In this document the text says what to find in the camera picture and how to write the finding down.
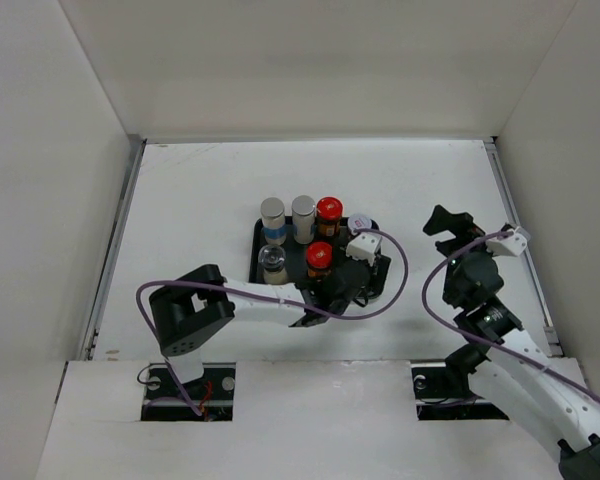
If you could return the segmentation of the peppercorn bottle blue label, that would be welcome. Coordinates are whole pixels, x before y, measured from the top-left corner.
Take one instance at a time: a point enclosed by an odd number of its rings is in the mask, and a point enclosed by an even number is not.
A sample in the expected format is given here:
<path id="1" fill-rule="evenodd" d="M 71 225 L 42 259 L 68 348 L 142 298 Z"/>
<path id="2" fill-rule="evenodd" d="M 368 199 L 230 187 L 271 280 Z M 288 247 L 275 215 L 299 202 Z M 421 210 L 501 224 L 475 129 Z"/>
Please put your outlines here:
<path id="1" fill-rule="evenodd" d="M 265 241 L 282 246 L 287 236 L 284 203 L 277 197 L 268 197 L 261 203 L 260 215 Z"/>

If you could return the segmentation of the orange sauce jar red lid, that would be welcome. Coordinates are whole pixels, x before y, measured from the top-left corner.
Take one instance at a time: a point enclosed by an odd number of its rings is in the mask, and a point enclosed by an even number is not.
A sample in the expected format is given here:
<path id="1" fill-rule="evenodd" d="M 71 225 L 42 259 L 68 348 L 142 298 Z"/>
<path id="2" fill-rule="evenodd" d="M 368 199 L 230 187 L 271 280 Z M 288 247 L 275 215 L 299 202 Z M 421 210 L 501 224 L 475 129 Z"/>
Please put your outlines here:
<path id="1" fill-rule="evenodd" d="M 316 204 L 317 235 L 328 240 L 335 239 L 339 234 L 342 215 L 343 204 L 338 198 L 321 198 Z"/>

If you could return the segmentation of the pepper grinder clear cap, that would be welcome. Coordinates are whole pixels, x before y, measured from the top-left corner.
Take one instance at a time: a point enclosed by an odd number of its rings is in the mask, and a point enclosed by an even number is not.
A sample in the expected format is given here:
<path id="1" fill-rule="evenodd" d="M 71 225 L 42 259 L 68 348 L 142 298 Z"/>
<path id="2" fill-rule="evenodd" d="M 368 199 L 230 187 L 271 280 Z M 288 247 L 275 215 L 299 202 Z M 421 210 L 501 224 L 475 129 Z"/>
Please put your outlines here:
<path id="1" fill-rule="evenodd" d="M 289 282 L 286 270 L 286 253 L 279 245 L 267 244 L 258 254 L 263 280 L 269 285 L 283 285 Z"/>

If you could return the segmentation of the dark sauce jar red lid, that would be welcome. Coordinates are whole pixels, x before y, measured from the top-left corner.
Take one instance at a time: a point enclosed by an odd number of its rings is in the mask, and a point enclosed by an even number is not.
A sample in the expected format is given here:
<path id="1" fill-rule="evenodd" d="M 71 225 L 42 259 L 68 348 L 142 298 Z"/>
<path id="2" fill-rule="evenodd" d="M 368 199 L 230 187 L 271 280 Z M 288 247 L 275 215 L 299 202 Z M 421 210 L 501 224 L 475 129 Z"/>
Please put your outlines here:
<path id="1" fill-rule="evenodd" d="M 307 276 L 309 279 L 321 279 L 331 272 L 333 248 L 324 241 L 311 243 L 305 253 Z"/>

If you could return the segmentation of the peppercorn bottle silver cap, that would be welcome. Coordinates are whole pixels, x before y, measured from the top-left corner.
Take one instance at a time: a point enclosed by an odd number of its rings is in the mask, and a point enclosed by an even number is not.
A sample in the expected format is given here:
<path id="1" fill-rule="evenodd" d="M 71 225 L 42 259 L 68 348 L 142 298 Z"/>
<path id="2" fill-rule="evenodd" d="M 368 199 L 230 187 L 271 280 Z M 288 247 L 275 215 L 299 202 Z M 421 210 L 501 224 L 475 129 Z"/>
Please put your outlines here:
<path id="1" fill-rule="evenodd" d="M 300 195 L 292 201 L 294 239 L 301 245 L 307 245 L 313 241 L 315 208 L 315 201 L 308 195 Z"/>

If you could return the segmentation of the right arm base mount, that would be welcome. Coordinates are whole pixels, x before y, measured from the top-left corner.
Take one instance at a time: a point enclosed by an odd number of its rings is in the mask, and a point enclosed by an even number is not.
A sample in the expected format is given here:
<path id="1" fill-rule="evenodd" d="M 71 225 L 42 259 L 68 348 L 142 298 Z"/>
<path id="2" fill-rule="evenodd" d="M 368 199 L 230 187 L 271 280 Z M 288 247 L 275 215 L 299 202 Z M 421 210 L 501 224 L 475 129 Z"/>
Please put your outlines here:
<path id="1" fill-rule="evenodd" d="M 465 345 L 443 361 L 411 365 L 416 415 L 421 421 L 508 420 L 495 405 L 475 394 L 469 375 L 486 360 L 485 348 Z"/>

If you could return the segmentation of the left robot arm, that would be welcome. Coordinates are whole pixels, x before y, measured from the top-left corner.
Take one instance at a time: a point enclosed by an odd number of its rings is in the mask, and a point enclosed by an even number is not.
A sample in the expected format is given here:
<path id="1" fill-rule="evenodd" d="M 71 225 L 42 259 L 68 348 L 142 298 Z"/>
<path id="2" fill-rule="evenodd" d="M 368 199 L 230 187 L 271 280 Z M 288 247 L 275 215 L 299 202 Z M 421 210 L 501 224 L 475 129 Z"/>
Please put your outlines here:
<path id="1" fill-rule="evenodd" d="M 170 386 L 186 399 L 204 387 L 200 349 L 233 320 L 310 328 L 364 307 L 384 288 L 391 260 L 340 259 L 322 280 L 269 285 L 228 279 L 215 264 L 203 265 L 149 295 L 154 332 L 169 364 Z"/>

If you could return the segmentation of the small jar pink label lid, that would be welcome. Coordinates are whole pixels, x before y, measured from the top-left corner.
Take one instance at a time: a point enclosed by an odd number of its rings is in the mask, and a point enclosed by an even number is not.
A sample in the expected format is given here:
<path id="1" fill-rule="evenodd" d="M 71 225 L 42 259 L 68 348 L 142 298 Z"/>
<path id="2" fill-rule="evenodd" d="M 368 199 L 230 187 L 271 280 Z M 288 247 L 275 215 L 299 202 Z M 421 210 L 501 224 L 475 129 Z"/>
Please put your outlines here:
<path id="1" fill-rule="evenodd" d="M 365 214 L 353 213 L 348 217 L 346 225 L 349 236 L 355 237 L 361 229 L 371 229 L 373 222 Z"/>

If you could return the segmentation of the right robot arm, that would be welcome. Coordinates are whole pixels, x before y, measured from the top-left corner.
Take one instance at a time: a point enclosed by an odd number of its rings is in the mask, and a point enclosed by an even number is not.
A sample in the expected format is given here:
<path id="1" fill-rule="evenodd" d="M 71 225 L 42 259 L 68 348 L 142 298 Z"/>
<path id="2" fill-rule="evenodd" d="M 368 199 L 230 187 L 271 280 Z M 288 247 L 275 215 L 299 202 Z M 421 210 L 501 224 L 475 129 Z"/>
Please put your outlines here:
<path id="1" fill-rule="evenodd" d="M 444 256 L 442 300 L 458 310 L 448 329 L 465 345 L 450 354 L 444 384 L 453 394 L 481 397 L 523 428 L 557 463 L 564 479 L 600 479 L 600 397 L 559 373 L 522 321 L 499 299 L 496 260 L 519 257 L 528 233 L 506 224 L 486 233 L 468 213 L 437 205 L 425 224 Z"/>

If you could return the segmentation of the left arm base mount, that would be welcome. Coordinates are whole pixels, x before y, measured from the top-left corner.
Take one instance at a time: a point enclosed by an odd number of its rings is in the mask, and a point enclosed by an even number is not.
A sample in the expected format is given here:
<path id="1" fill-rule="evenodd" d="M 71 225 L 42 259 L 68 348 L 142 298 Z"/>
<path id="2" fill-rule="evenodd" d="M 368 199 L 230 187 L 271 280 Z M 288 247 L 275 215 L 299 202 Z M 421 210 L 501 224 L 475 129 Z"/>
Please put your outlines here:
<path id="1" fill-rule="evenodd" d="M 233 420 L 235 363 L 207 363 L 199 380 L 186 384 L 196 413 L 185 401 L 163 363 L 141 369 L 136 382 L 143 390 L 140 420 L 144 422 L 230 422 Z"/>

